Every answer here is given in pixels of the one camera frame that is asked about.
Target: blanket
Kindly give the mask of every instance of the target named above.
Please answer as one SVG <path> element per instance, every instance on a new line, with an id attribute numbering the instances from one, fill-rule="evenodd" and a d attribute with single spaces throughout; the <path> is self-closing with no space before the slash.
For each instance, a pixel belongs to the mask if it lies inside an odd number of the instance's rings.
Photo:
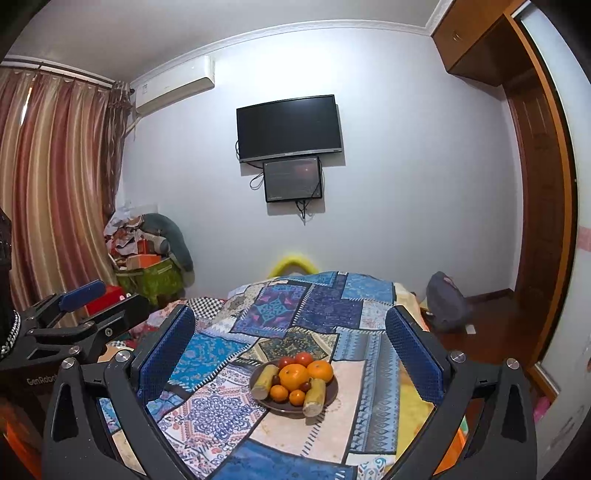
<path id="1" fill-rule="evenodd" d="M 378 479 L 397 457 L 400 362 L 385 315 L 404 305 L 402 285 L 346 272 L 280 277 L 207 304 L 167 391 L 148 409 L 196 478 Z M 262 363 L 307 351 L 332 363 L 333 404 L 314 419 L 278 416 L 250 395 Z M 118 425 L 107 410 L 109 427 Z"/>

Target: orange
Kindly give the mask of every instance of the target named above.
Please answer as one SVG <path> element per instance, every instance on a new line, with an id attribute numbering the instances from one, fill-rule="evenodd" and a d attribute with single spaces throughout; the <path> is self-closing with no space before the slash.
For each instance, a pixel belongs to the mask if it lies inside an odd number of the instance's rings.
<path id="1" fill-rule="evenodd" d="M 306 399 L 306 394 L 302 390 L 294 390 L 290 393 L 290 403 L 294 407 L 301 407 Z"/>
<path id="2" fill-rule="evenodd" d="M 281 385 L 273 385 L 269 390 L 269 395 L 276 402 L 282 402 L 287 400 L 289 392 L 285 387 L 282 387 Z"/>
<path id="3" fill-rule="evenodd" d="M 293 392 L 300 388 L 302 383 L 306 383 L 310 379 L 308 370 L 304 365 L 291 364 L 283 367 L 279 372 L 279 380 L 287 390 Z"/>
<path id="4" fill-rule="evenodd" d="M 308 365 L 308 373 L 312 378 L 320 378 L 325 382 L 330 382 L 334 375 L 332 366 L 326 360 L 312 362 Z"/>

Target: pile of clothes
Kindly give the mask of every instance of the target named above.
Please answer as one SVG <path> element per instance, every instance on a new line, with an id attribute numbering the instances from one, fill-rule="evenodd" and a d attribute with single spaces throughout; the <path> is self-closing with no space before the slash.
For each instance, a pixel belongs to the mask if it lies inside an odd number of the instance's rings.
<path id="1" fill-rule="evenodd" d="M 182 271 L 193 271 L 183 234 L 164 215 L 133 216 L 131 209 L 122 208 L 113 214 L 104 234 L 109 256 L 118 271 L 148 268 L 167 257 Z"/>

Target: crown molding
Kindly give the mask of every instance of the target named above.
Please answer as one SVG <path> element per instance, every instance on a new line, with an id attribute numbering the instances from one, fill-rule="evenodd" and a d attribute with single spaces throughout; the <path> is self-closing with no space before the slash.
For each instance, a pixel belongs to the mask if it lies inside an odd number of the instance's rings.
<path id="1" fill-rule="evenodd" d="M 452 0 L 440 0 L 439 4 L 444 2 L 451 3 L 451 1 Z M 163 63 L 162 65 L 150 70 L 149 72 L 144 73 L 142 76 L 131 82 L 131 86 L 132 88 L 137 89 L 142 83 L 147 82 L 151 78 L 162 72 L 165 72 L 166 70 L 222 48 L 231 47 L 233 45 L 250 40 L 256 40 L 257 38 L 280 35 L 282 33 L 291 33 L 304 30 L 322 30 L 325 28 L 369 28 L 373 30 L 392 30 L 398 32 L 414 33 L 418 35 L 430 35 L 426 27 L 418 27 L 416 25 L 407 25 L 394 22 L 383 22 L 379 20 L 317 20 L 278 25 L 276 27 L 262 28 L 260 30 L 234 35 L 233 37 L 225 38 L 223 40 L 204 45 L 203 47 L 196 48 L 195 50 L 184 53 L 183 55 L 169 60 L 166 63 Z"/>
<path id="2" fill-rule="evenodd" d="M 429 18 L 429 21 L 427 22 L 427 25 L 425 25 L 425 30 L 427 32 L 426 33 L 427 35 L 429 35 L 429 36 L 433 35 L 433 33 L 435 32 L 435 29 L 441 23 L 441 20 L 443 20 L 443 17 L 445 16 L 447 11 L 451 7 L 453 1 L 454 0 L 439 0 L 439 3 L 435 7 L 435 10 L 433 10 L 431 17 Z"/>

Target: yellow object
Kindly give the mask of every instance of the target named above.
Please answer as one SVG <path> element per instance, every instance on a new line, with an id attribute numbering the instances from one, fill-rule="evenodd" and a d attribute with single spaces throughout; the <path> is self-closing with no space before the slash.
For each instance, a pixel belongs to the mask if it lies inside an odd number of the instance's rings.
<path id="1" fill-rule="evenodd" d="M 306 394 L 303 411 L 306 417 L 316 417 L 324 408 L 326 382 L 320 378 L 312 378 L 310 383 L 312 384 L 312 388 Z"/>
<path id="2" fill-rule="evenodd" d="M 259 378 L 256 379 L 256 383 L 252 387 L 252 398 L 256 400 L 266 399 L 273 383 L 273 376 L 277 375 L 278 371 L 279 369 L 275 365 L 267 365 L 263 369 Z"/>
<path id="3" fill-rule="evenodd" d="M 307 258 L 302 257 L 301 255 L 288 255 L 275 265 L 269 274 L 269 278 L 280 277 L 281 273 L 287 267 L 299 267 L 308 275 L 319 273 L 319 270 Z"/>

